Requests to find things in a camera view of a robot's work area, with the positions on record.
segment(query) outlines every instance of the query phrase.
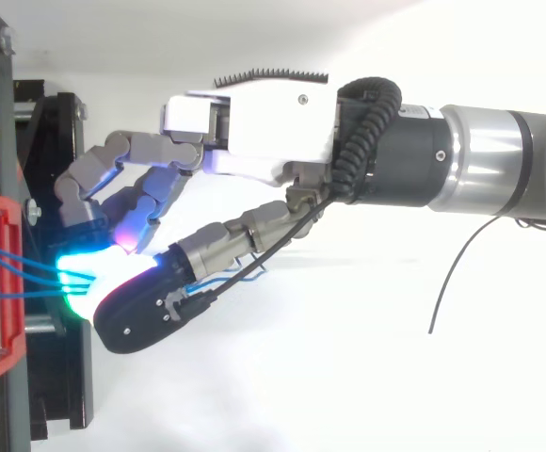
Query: white wall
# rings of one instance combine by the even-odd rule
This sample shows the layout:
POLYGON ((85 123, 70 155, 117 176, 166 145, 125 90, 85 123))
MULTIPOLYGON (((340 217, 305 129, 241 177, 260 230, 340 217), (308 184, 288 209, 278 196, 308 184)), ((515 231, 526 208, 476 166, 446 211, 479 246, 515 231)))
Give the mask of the white wall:
MULTIPOLYGON (((546 112, 546 1, 33 2, 51 24, 18 3, 0 1, 19 75, 88 104, 88 145, 155 131, 171 94, 259 65, 388 76, 413 104, 546 112)), ((151 249, 281 197, 198 176, 151 249)), ((332 206, 258 283, 168 340, 116 356, 96 338, 95 420, 54 423, 33 450, 546 451, 546 234, 508 219, 482 233, 426 334, 485 220, 332 206)))

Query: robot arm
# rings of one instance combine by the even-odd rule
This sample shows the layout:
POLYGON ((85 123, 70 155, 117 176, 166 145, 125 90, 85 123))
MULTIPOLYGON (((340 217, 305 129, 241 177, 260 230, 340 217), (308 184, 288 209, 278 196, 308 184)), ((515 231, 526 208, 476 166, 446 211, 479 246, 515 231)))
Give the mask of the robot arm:
MULTIPOLYGON (((172 162, 180 176, 201 164, 206 172, 273 186, 294 184, 287 189, 287 202, 205 226, 155 256, 157 266, 110 293, 94 316, 106 347, 133 352, 177 331, 241 275, 191 297, 183 293, 186 285, 250 252, 264 253, 258 265, 292 237, 306 235, 332 202, 429 205, 440 212, 546 219, 546 116, 401 105, 400 91, 384 79, 358 80, 338 93, 324 82, 321 76, 287 72, 223 79, 216 90, 173 97, 165 107, 162 136, 110 136, 102 148, 108 150, 106 166, 113 169, 108 174, 117 161, 130 158, 159 162, 163 170, 172 162), (187 145, 194 153, 178 149, 187 145), (162 154, 167 158, 153 157, 162 154), (179 164, 190 167, 179 170, 179 164)), ((90 204, 100 183, 81 183, 82 172, 69 170, 60 180, 71 185, 69 192, 80 193, 75 202, 90 204)), ((166 204, 167 192, 177 183, 164 183, 159 196, 145 182, 139 186, 135 210, 149 196, 153 202, 140 215, 149 224, 157 203, 166 204)), ((120 217, 124 223, 126 217, 120 217)), ((134 231, 144 234, 141 228, 134 231)))

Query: silver cylinder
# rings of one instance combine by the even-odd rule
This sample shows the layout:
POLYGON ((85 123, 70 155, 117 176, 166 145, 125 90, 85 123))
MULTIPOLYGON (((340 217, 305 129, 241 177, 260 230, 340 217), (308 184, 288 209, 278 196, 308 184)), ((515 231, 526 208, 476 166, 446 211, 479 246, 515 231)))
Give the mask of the silver cylinder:
POLYGON ((493 215, 509 201, 522 168, 522 134, 511 114, 448 105, 441 109, 453 137, 451 167, 429 204, 437 212, 493 215))
POLYGON ((26 334, 38 334, 44 332, 56 332, 56 327, 47 314, 27 315, 24 318, 24 332, 26 334))

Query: robotic hand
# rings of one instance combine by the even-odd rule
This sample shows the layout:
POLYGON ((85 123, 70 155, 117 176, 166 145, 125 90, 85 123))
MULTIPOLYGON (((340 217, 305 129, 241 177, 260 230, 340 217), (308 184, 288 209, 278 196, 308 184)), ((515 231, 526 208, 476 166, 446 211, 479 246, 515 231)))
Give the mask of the robotic hand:
POLYGON ((286 202, 205 226, 112 291, 94 315, 111 351, 137 351, 179 330, 291 238, 305 236, 332 202, 546 220, 546 116, 401 105, 398 87, 381 78, 335 92, 321 74, 252 71, 216 86, 171 98, 161 135, 114 133, 56 182, 76 247, 113 239, 141 251, 199 168, 273 186, 294 181, 286 202), (151 169, 98 206, 91 196, 127 161, 151 169), (251 252, 262 255, 217 289, 186 295, 188 284, 251 252))

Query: coiled cable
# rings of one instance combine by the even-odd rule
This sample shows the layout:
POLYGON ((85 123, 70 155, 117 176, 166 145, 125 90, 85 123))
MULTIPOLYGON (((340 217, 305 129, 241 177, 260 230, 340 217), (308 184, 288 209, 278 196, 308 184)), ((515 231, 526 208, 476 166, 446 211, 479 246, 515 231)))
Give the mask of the coiled cable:
POLYGON ((332 196, 339 201, 353 202, 361 171, 398 112, 402 95, 394 82, 368 77, 343 86, 338 90, 338 97, 364 101, 371 99, 369 112, 332 162, 332 196))

